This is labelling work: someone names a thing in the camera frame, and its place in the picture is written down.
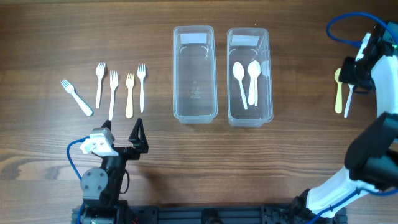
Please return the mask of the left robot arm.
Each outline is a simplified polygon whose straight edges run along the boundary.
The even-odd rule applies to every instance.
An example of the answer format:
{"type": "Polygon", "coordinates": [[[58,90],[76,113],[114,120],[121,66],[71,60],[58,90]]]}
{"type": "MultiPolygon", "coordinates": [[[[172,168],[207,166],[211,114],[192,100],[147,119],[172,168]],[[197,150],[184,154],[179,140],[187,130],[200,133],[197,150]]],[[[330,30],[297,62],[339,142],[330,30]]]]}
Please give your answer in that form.
{"type": "Polygon", "coordinates": [[[138,160],[147,153],[149,145],[144,133],[143,121],[139,118],[129,136],[129,147],[116,147],[111,133],[111,121],[95,128],[83,141],[83,153],[96,154],[102,159],[99,167],[87,170],[81,177],[83,204],[76,217],[77,223],[138,223],[138,217],[130,209],[128,202],[120,200],[128,160],[138,160]]]}

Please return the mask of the white spoon wide handle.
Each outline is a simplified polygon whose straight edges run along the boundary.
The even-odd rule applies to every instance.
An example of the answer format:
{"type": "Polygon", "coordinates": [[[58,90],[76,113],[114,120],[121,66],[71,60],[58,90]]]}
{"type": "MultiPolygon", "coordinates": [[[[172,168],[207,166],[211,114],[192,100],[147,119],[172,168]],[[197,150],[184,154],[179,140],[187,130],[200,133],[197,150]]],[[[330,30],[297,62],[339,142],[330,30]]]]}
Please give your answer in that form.
{"type": "Polygon", "coordinates": [[[254,105],[255,102],[255,94],[254,94],[254,73],[253,73],[253,61],[248,65],[248,74],[250,76],[250,84],[249,84],[249,96],[248,103],[249,105],[254,105]]]}

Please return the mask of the white spoon thin handle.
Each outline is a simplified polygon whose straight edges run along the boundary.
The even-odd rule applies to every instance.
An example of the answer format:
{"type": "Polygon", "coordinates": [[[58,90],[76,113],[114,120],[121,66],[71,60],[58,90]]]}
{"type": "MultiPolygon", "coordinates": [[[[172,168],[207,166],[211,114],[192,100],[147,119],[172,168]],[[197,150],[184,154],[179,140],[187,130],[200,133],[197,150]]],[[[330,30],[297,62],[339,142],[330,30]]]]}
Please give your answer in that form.
{"type": "Polygon", "coordinates": [[[253,73],[254,73],[254,94],[255,94],[255,102],[254,105],[258,105],[258,82],[257,79],[259,75],[261,74],[261,66],[257,60],[253,61],[253,73]]]}

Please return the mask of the beige plastic spoon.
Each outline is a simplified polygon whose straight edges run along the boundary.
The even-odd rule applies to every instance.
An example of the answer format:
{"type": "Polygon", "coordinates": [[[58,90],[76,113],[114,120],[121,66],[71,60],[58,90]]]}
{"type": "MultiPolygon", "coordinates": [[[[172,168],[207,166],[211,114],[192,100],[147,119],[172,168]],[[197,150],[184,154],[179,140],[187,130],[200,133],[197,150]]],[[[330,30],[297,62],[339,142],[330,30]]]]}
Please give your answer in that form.
{"type": "Polygon", "coordinates": [[[341,69],[338,68],[335,72],[335,82],[337,85],[336,89],[336,99],[335,99],[335,112],[342,113],[342,82],[339,80],[341,69]]]}

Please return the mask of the white spoon ridged bowl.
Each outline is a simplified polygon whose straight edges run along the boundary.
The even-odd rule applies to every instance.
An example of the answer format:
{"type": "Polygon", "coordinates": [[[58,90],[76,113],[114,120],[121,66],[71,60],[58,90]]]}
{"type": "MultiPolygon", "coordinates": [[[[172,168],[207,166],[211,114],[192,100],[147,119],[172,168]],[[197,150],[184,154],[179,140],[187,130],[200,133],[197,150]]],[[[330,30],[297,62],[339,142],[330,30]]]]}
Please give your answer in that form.
{"type": "Polygon", "coordinates": [[[246,95],[243,87],[243,78],[244,78],[244,68],[240,62],[235,62],[233,65],[233,76],[239,82],[239,89],[241,94],[241,99],[243,102],[243,107],[246,110],[248,108],[246,95]]]}

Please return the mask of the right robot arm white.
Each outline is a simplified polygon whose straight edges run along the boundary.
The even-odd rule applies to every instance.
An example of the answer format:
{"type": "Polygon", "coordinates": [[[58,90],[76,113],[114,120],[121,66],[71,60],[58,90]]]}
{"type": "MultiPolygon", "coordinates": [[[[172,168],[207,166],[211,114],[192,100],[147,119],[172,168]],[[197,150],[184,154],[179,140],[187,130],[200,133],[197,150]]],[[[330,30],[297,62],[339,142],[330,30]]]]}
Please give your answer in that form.
{"type": "Polygon", "coordinates": [[[397,23],[378,21],[359,43],[356,57],[346,57],[338,81],[376,93],[376,120],[349,146],[344,166],[322,185],[296,197],[290,212],[307,223],[336,217],[365,195],[397,193],[397,23]]]}

